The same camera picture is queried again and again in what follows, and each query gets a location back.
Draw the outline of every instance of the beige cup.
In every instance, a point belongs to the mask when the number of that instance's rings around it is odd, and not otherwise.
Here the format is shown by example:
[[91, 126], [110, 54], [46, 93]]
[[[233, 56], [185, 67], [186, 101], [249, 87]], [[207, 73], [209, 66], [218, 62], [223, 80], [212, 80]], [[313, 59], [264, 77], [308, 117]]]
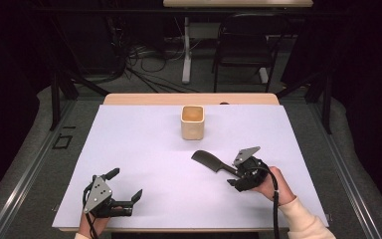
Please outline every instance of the beige cup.
[[188, 140], [199, 140], [204, 136], [204, 108], [185, 106], [181, 114], [182, 137]]

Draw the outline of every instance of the hand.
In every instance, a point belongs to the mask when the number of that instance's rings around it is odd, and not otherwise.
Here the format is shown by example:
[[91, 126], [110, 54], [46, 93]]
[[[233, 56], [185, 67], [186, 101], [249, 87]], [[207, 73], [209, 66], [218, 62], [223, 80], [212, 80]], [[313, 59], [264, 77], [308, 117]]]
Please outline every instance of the hand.
[[[284, 176], [281, 173], [281, 170], [275, 166], [269, 167], [271, 173], [275, 176], [276, 181], [278, 182], [279, 188], [279, 205], [288, 204], [296, 199], [296, 196], [292, 193], [287, 182], [285, 181]], [[273, 201], [273, 196], [275, 194], [275, 189], [273, 187], [272, 177], [268, 174], [265, 181], [260, 184], [258, 187], [253, 188], [252, 190], [258, 191], [266, 196], [270, 201]]]
[[[95, 229], [95, 233], [97, 233], [97, 236], [99, 236], [101, 232], [104, 230], [104, 228], [106, 228], [107, 222], [109, 222], [110, 217], [95, 219], [91, 213], [89, 213], [89, 216], [92, 222], [93, 220], [95, 220], [95, 223], [93, 224], [93, 228]], [[79, 234], [82, 234], [83, 236], [88, 238], [92, 238], [90, 225], [84, 213], [82, 213], [82, 218], [80, 220]]]

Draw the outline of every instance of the cable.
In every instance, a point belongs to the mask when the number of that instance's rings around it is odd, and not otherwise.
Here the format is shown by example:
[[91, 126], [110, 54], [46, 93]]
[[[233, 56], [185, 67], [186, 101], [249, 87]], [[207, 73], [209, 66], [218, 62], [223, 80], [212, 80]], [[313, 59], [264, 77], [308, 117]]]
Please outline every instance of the cable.
[[[199, 93], [196, 90], [193, 90], [193, 89], [190, 89], [190, 88], [185, 88], [185, 87], [179, 86], [177, 84], [171, 83], [171, 82], [167, 81], [166, 79], [159, 78], [159, 77], [156, 77], [156, 76], [147, 75], [147, 74], [144, 74], [144, 73], [139, 73], [139, 72], [137, 72], [136, 70], [134, 70], [132, 68], [126, 68], [126, 70], [128, 72], [131, 72], [132, 75], [137, 76], [140, 80], [142, 80], [145, 84], [147, 84], [156, 93], [158, 93], [158, 91], [152, 85], [158, 87], [158, 89], [160, 89], [163, 92], [169, 92], [169, 90], [170, 90], [170, 91], [176, 92], [176, 93], [185, 93], [184, 92], [184, 90], [185, 90], [185, 91], [189, 91], [189, 92]], [[165, 85], [165, 84], [161, 84], [161, 83], [152, 81], [152, 80], [148, 79], [147, 77], [152, 77], [152, 78], [156, 78], [158, 80], [164, 81], [167, 84], [172, 85], [173, 87], [171, 87], [169, 85]]]
[[279, 223], [278, 223], [278, 208], [279, 208], [279, 187], [278, 187], [278, 181], [276, 180], [275, 175], [269, 170], [269, 168], [265, 167], [251, 167], [248, 168], [248, 171], [254, 170], [254, 169], [261, 169], [266, 171], [271, 177], [273, 182], [273, 188], [275, 190], [274, 196], [273, 196], [273, 226], [275, 231], [275, 238], [280, 239], [279, 234]]
[[181, 55], [179, 55], [179, 56], [178, 56], [177, 58], [175, 58], [175, 59], [171, 59], [171, 61], [176, 61], [176, 60], [178, 60], [178, 59], [181, 59], [182, 56], [183, 56], [184, 53], [185, 53], [185, 36], [184, 36], [184, 34], [182, 33], [182, 31], [181, 31], [181, 27], [179, 26], [179, 24], [178, 24], [178, 20], [176, 19], [176, 17], [175, 17], [174, 19], [175, 19], [176, 27], [178, 27], [178, 31], [179, 31], [179, 33], [180, 33], [180, 35], [181, 35], [183, 48], [182, 48]]
[[[87, 186], [83, 192], [83, 210], [86, 207], [86, 202], [87, 202], [87, 199], [89, 198], [89, 195], [90, 195], [92, 188], [93, 188], [93, 183], [90, 183], [90, 185]], [[94, 228], [94, 223], [92, 222], [92, 219], [90, 218], [88, 213], [86, 213], [86, 219], [87, 219], [89, 226], [90, 226], [90, 234], [92, 235], [92, 239], [98, 239], [98, 235], [97, 235], [95, 228]]]
[[163, 70], [163, 69], [166, 67], [167, 60], [166, 60], [166, 58], [162, 57], [161, 59], [162, 59], [162, 61], [163, 61], [163, 64], [162, 64], [162, 66], [161, 66], [159, 69], [157, 69], [157, 70], [153, 70], [153, 71], [146, 70], [146, 69], [144, 69], [144, 66], [143, 66], [144, 59], [145, 59], [145, 58], [142, 58], [142, 59], [141, 59], [141, 62], [140, 62], [140, 67], [141, 67], [141, 69], [142, 69], [144, 72], [148, 72], [148, 73], [156, 73], [156, 72], [160, 72], [161, 70]]

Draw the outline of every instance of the white sleeve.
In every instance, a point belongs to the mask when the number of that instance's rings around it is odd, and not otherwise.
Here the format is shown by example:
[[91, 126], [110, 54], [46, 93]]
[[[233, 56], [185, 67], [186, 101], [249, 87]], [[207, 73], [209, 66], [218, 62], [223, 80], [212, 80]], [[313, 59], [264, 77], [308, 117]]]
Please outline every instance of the white sleeve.
[[289, 239], [332, 239], [334, 235], [296, 198], [279, 207], [289, 224]]
[[76, 237], [74, 239], [90, 239], [89, 237], [83, 236], [80, 233], [76, 233]]

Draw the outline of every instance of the table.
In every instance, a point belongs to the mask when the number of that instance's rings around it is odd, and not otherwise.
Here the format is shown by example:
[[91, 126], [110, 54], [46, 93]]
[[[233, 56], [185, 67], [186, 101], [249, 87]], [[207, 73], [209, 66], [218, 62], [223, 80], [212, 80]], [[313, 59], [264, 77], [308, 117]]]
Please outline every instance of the table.
[[[181, 138], [181, 106], [188, 104], [205, 107], [202, 140]], [[112, 198], [129, 200], [141, 188], [143, 194], [132, 216], [112, 218], [108, 231], [271, 230], [270, 201], [257, 192], [238, 192], [226, 182], [232, 175], [214, 173], [190, 158], [203, 149], [232, 163], [239, 149], [257, 145], [262, 149], [255, 157], [278, 166], [307, 208], [328, 225], [285, 109], [275, 95], [110, 94], [98, 110], [53, 227], [76, 231], [83, 190], [92, 176], [119, 167], [120, 174], [106, 182]], [[279, 225], [287, 227], [281, 214]]]
[[[312, 6], [311, 0], [164, 0], [165, 7], [173, 8], [307, 8]], [[190, 37], [217, 38], [217, 28], [219, 24], [196, 24], [195, 29], [189, 22], [189, 18], [185, 17], [184, 23], [184, 38], [185, 38], [185, 59], [184, 70], [182, 74], [182, 83], [189, 84], [191, 76], [191, 51], [190, 51]], [[261, 69], [261, 78], [268, 77], [266, 69]]]

